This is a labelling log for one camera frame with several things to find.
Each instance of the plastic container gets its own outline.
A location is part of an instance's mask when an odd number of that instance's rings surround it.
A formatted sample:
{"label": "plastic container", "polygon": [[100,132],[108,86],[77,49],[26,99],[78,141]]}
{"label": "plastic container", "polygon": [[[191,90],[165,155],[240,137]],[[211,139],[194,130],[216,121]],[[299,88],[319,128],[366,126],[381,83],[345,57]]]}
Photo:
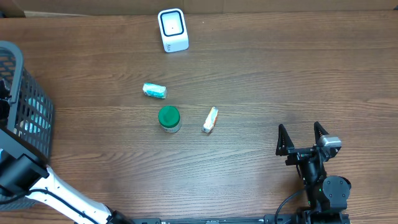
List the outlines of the plastic container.
{"label": "plastic container", "polygon": [[165,106],[159,111],[159,123],[167,133],[176,133],[181,128],[180,112],[174,106]]}
{"label": "plastic container", "polygon": [[[10,105],[9,115],[0,124],[49,158],[55,112],[52,101],[24,68],[21,50],[7,41],[0,41],[0,79],[5,79],[11,85],[10,97],[6,99]],[[7,199],[9,197],[0,195],[0,200]],[[29,208],[34,203],[33,200],[22,198],[0,205],[0,210]]]}

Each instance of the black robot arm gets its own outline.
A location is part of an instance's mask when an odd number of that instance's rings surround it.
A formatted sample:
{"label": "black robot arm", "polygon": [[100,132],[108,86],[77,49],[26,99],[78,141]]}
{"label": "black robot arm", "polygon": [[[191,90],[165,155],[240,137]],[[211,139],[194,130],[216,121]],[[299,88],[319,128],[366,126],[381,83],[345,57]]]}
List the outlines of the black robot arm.
{"label": "black robot arm", "polygon": [[[279,125],[275,154],[287,156],[287,166],[296,165],[309,205],[299,208],[290,218],[291,223],[349,223],[348,215],[343,215],[342,211],[347,209],[351,183],[344,177],[327,177],[323,166],[324,162],[337,155],[341,149],[341,140],[328,134],[319,122],[314,124],[314,132],[315,144],[312,147],[296,149],[284,125]],[[279,210],[274,217],[266,216],[266,219],[274,218],[274,223],[278,224]]]}

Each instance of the small white box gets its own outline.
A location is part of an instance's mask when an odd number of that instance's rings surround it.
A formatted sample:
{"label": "small white box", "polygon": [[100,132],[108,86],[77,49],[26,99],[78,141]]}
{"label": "small white box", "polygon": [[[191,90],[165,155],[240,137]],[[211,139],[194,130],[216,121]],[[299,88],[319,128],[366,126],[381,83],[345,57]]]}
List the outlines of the small white box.
{"label": "small white box", "polygon": [[214,106],[211,108],[209,115],[207,116],[206,121],[201,130],[206,133],[209,133],[216,124],[217,116],[218,116],[218,108]]}
{"label": "small white box", "polygon": [[164,50],[167,53],[185,50],[189,47],[188,32],[184,14],[180,9],[163,10],[157,15]]}

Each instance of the white object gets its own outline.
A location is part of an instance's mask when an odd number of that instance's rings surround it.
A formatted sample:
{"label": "white object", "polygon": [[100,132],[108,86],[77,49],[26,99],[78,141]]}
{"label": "white object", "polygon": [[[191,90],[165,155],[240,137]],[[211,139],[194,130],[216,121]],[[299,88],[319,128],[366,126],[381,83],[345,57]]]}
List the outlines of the white object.
{"label": "white object", "polygon": [[201,130],[206,133],[209,133],[216,124],[217,116],[218,116],[218,108],[214,106],[211,108],[209,115],[207,115],[206,121]]}
{"label": "white object", "polygon": [[152,83],[144,83],[144,86],[142,86],[142,90],[144,91],[144,94],[147,96],[152,96],[161,99],[166,99],[167,97],[167,89],[164,86]]}
{"label": "white object", "polygon": [[[48,190],[56,196],[64,199],[72,207],[86,214],[97,223],[107,224],[107,218],[111,215],[111,212],[104,204],[95,202],[82,195],[79,191],[61,180],[61,178],[57,176],[49,166],[47,166],[47,172],[49,173],[49,176],[47,178],[41,178],[33,185],[33,187],[30,188],[30,190]],[[33,192],[26,197],[49,205],[79,224],[93,223],[89,221],[89,219],[81,217],[79,214],[49,194]]]}
{"label": "white object", "polygon": [[180,9],[163,10],[157,15],[164,50],[168,53],[189,47],[184,14]]}

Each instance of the green lid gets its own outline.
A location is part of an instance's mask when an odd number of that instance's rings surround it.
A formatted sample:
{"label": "green lid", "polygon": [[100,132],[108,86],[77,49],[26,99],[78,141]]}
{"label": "green lid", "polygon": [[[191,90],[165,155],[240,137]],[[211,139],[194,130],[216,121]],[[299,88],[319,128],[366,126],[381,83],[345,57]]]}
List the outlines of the green lid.
{"label": "green lid", "polygon": [[180,113],[174,106],[165,106],[159,111],[159,122],[165,128],[174,128],[180,122]]}

